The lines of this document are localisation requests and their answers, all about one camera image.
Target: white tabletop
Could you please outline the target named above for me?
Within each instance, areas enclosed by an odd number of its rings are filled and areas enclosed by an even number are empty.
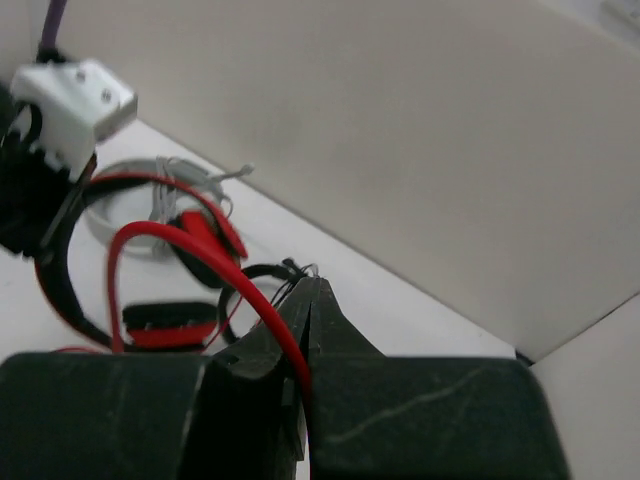
[[[136,122],[98,151],[99,168],[128,157],[182,156],[218,171],[193,153],[141,122]],[[253,175],[260,175],[256,170]],[[512,357],[514,349],[440,304],[376,263],[239,181],[224,184],[235,208],[231,217],[243,236],[251,263],[274,263],[286,257],[300,265],[316,263],[347,318],[388,355]],[[146,219],[150,196],[115,205],[114,218]],[[73,235],[69,254],[71,278],[89,318],[107,326],[105,248],[91,237],[84,221]],[[163,262],[125,257],[120,268],[120,298],[134,301],[204,299],[215,301],[173,258]],[[0,255],[0,305],[3,331],[0,360],[20,351],[88,345],[61,323],[45,302],[33,265]],[[234,317],[241,333],[255,319],[249,307]],[[222,348],[222,343],[215,346]]]

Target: red cable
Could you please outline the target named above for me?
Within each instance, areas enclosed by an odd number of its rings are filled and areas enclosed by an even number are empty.
[[[122,227],[113,237],[107,258],[107,295],[109,297],[113,352],[122,353],[124,351],[124,342],[120,335],[120,309],[116,289],[118,260],[126,242],[141,235],[157,237],[198,258],[220,275],[225,282],[232,285],[251,304],[265,325],[271,330],[283,353],[289,359],[300,385],[303,405],[307,413],[307,419],[309,419],[311,413],[311,373],[287,325],[276,309],[269,303],[269,300],[242,273],[238,266],[209,249],[206,243],[179,228],[149,221],[133,222]]]

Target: purple cable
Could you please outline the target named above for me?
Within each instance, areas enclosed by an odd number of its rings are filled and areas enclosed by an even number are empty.
[[[64,8],[67,6],[67,0],[51,0],[49,2],[49,10],[47,18],[42,27],[42,39],[40,40],[40,48],[55,48],[58,30],[62,23],[62,15]]]

